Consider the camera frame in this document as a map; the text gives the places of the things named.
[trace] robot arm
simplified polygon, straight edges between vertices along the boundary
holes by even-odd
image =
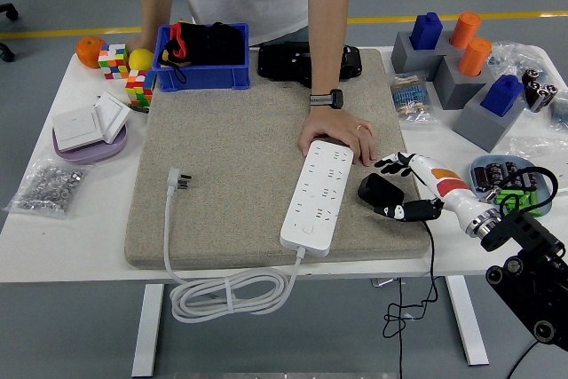
[[[382,173],[414,173],[436,197],[433,201],[375,206],[375,212],[401,221],[429,220],[427,202],[455,213],[460,228],[481,239],[486,251],[513,238],[522,249],[503,267],[489,268],[487,282],[539,342],[568,351],[568,266],[562,259],[565,248],[559,239],[526,212],[513,210],[501,217],[490,203],[495,191],[479,200],[459,176],[436,160],[396,153],[375,166],[382,168]]]
[[[402,176],[413,172],[416,177],[436,196],[444,209],[455,213],[460,222],[460,228],[470,237],[484,238],[500,218],[499,212],[488,201],[480,201],[469,189],[469,186],[442,163],[418,154],[396,153],[382,158],[375,164],[383,168],[382,173],[398,173]],[[405,206],[385,208],[384,213],[375,210],[386,217],[394,217],[391,212],[398,212],[399,217],[405,211]],[[416,220],[428,220],[430,217],[419,217]]]

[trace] white table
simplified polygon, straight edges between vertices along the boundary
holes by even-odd
[[[393,74],[391,48],[379,50],[387,75]],[[53,114],[94,104],[103,91],[127,100],[123,85],[124,80],[108,81],[99,70],[87,69],[74,55],[53,101],[28,169],[35,159],[44,156],[44,150],[52,151]],[[407,151],[436,158],[467,180],[471,161],[486,152],[450,130],[448,125],[457,118],[459,112],[443,111],[435,97],[432,97],[432,102],[440,123],[430,130],[403,128]],[[555,138],[556,134],[547,129],[544,120],[544,114],[525,112],[507,137],[530,134]],[[124,259],[124,236],[145,139],[146,115],[131,114],[127,127],[127,146],[117,156],[101,162],[93,169],[74,200],[69,218],[58,220],[31,215],[8,215],[0,234],[0,283],[170,281],[165,271],[139,270],[127,264]],[[507,137],[495,147],[495,153],[508,151]],[[424,186],[419,185],[419,192],[422,198],[431,197]],[[552,211],[540,219],[560,239],[564,238],[563,213],[567,209],[568,197],[559,197],[554,201]],[[520,249],[514,241],[509,241],[492,253],[485,252],[478,239],[471,239],[463,233],[451,212],[443,212],[440,219],[429,222],[429,225],[436,242],[436,275],[484,274],[488,267],[503,265],[509,256]],[[430,253],[426,253],[415,259],[302,265],[299,274],[311,278],[389,278],[423,276],[428,273],[429,267]],[[278,268],[286,273],[291,272],[291,266]],[[179,275],[183,278],[218,277],[234,272],[236,271],[209,270],[180,272]],[[161,292],[154,291],[154,300],[158,297],[161,297]]]

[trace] power outlet socket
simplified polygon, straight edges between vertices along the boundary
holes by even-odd
[[[352,161],[346,146],[312,142],[280,230],[282,246],[316,257],[329,253]]]

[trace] orange cylinder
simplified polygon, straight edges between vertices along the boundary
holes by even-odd
[[[458,22],[455,23],[454,32],[450,37],[450,44],[454,48],[466,49],[469,42],[476,36],[481,24],[481,17],[475,12],[462,12]]]
[[[469,42],[458,69],[469,77],[476,77],[481,73],[487,57],[491,53],[493,45],[483,37],[475,37]]]

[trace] orange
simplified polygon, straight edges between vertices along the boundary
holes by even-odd
[[[100,68],[99,52],[100,47],[107,44],[103,39],[96,36],[87,36],[77,42],[75,52],[77,58],[87,67]]]

